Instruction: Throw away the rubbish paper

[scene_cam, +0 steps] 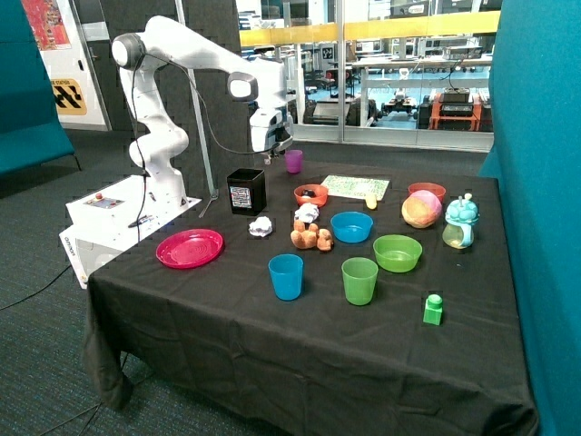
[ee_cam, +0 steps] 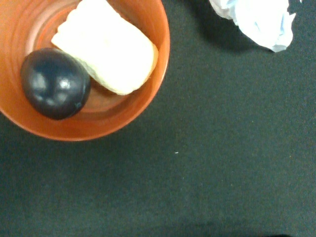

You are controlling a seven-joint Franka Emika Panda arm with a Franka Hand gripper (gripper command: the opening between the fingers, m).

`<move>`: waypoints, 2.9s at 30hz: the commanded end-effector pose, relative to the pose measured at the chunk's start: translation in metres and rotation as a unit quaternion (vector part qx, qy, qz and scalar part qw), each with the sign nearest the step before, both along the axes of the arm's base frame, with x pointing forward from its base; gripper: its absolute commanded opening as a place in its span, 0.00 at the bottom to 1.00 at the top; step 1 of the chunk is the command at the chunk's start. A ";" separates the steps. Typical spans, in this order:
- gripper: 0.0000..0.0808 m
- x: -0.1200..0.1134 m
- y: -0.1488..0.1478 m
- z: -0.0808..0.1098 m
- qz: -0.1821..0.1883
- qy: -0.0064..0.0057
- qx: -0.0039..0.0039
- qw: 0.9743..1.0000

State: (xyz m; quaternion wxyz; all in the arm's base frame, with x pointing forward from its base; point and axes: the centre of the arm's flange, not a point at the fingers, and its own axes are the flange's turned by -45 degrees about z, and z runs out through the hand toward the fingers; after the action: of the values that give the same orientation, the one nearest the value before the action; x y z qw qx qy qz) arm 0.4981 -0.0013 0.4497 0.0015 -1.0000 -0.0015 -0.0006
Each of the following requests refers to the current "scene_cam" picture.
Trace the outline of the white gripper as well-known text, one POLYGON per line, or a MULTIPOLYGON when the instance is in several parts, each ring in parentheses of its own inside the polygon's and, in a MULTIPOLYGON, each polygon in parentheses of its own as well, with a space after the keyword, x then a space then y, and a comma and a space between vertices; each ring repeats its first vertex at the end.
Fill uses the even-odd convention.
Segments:
POLYGON ((255 153, 264 155, 264 163, 292 144, 293 119, 285 108, 258 108, 250 118, 251 146, 255 153))

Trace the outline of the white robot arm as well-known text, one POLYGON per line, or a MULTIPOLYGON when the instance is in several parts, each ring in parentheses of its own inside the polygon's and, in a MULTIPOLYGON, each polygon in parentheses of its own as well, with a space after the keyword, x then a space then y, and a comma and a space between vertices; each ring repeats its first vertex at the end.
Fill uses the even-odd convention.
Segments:
POLYGON ((189 137, 166 113, 154 80, 155 72, 167 64, 227 73, 231 98, 258 105, 250 118, 252 150, 273 156, 290 146, 293 119, 283 63, 265 58, 248 61, 160 15, 140 33, 117 36, 112 54, 132 115, 149 131, 131 144, 130 156, 148 173, 156 204, 167 208, 187 204, 182 174, 170 160, 187 148, 189 137))

